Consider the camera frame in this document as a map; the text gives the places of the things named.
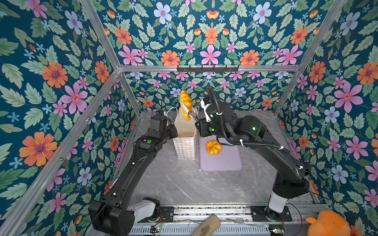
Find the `pumpkin shaped bread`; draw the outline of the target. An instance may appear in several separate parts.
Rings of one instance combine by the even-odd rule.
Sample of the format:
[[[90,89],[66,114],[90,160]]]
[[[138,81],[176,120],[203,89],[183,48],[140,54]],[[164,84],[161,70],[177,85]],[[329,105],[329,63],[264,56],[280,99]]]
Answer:
[[[218,155],[222,151],[222,145],[217,140],[210,140],[205,149],[209,155]]]

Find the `golden croissant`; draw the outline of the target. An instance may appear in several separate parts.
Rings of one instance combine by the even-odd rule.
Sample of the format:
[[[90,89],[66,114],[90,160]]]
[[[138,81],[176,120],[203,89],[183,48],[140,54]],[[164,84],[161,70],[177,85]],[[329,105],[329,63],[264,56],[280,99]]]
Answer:
[[[180,93],[179,102],[180,102],[180,109],[181,107],[191,108],[193,104],[192,98],[184,89]]]

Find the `white paper bag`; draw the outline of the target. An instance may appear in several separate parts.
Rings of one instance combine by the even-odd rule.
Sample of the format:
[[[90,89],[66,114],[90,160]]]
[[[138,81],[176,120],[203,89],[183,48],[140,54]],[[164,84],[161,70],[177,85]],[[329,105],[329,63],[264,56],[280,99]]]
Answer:
[[[177,129],[178,136],[173,139],[176,149],[177,157],[181,160],[195,160],[195,145],[196,145],[196,127],[195,120],[190,117],[186,120],[181,110],[176,107],[170,108],[166,114],[174,113],[174,125]]]

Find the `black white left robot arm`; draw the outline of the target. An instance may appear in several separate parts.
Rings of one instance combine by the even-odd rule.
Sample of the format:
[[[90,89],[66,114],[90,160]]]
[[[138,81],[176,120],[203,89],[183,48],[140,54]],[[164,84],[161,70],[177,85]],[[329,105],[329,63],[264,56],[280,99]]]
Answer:
[[[159,220],[160,202],[143,198],[130,204],[132,195],[148,166],[163,145],[178,136],[172,121],[159,110],[150,119],[147,133],[136,140],[132,155],[119,177],[100,201],[88,208],[93,228],[111,236],[127,236],[135,223]]]

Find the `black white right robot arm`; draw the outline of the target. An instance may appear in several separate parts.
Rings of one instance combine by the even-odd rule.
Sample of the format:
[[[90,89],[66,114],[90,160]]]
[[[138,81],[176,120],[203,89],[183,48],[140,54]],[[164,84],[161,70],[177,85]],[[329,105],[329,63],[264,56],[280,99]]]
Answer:
[[[222,102],[211,87],[208,96],[201,101],[204,118],[199,118],[192,106],[193,100],[183,90],[179,102],[185,120],[193,119],[201,138],[215,136],[223,138],[228,145],[247,147],[259,153],[277,171],[267,213],[279,214],[284,211],[288,200],[309,193],[311,165],[299,161],[290,150],[281,145],[268,127],[257,117],[238,117],[230,105]]]

